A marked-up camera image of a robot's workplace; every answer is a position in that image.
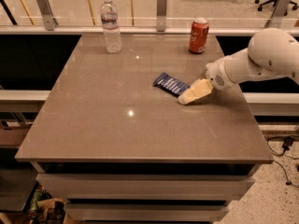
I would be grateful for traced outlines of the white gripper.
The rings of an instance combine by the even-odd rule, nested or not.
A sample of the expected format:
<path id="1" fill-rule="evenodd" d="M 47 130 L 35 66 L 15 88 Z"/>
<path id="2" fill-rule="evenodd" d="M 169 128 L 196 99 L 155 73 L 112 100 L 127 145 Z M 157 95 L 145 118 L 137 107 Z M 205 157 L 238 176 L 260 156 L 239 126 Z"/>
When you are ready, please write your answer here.
<path id="1" fill-rule="evenodd" d="M 231 88 L 234 83 L 228 78 L 225 70 L 225 59 L 221 58 L 206 65 L 206 78 L 197 79 L 178 97 L 178 102 L 187 105 L 212 93 L 213 88 L 219 91 Z"/>

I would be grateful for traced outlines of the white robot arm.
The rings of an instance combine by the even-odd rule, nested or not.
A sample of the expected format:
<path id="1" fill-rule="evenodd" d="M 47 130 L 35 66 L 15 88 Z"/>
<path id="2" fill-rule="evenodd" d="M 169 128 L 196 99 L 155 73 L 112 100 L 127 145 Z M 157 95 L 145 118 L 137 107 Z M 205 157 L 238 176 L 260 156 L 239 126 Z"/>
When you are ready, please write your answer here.
<path id="1" fill-rule="evenodd" d="M 206 77 L 197 79 L 178 101 L 187 105 L 246 81 L 288 77 L 299 84 L 299 42 L 278 28 L 256 33 L 248 47 L 206 65 Z"/>

